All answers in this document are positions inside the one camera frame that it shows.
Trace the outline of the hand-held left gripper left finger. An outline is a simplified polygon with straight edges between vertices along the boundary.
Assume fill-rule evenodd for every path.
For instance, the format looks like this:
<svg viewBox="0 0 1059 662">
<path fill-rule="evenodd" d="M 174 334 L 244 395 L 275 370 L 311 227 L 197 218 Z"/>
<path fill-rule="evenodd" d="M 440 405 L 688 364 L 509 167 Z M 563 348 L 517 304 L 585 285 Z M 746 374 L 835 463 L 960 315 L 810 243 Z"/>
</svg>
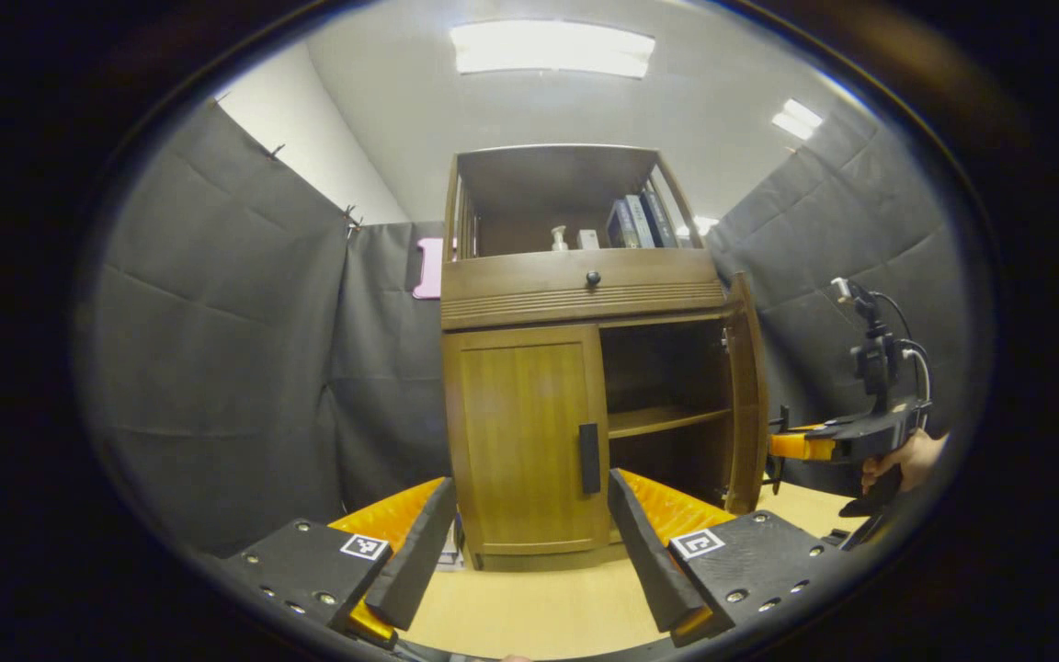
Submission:
<svg viewBox="0 0 1059 662">
<path fill-rule="evenodd" d="M 331 523 L 291 520 L 218 565 L 333 633 L 394 645 L 412 627 L 455 515 L 453 478 L 434 478 Z"/>
</svg>

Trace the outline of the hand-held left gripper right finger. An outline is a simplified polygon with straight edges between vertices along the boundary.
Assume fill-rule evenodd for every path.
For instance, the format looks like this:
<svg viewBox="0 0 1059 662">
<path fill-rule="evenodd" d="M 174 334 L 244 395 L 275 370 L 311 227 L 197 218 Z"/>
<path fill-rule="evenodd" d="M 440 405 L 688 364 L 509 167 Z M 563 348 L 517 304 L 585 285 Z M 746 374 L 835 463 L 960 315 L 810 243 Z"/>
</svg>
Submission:
<svg viewBox="0 0 1059 662">
<path fill-rule="evenodd" d="M 610 470 L 607 507 L 656 628 L 677 648 L 756 627 L 848 562 L 845 537 L 813 536 L 768 509 L 732 515 L 631 471 Z"/>
</svg>

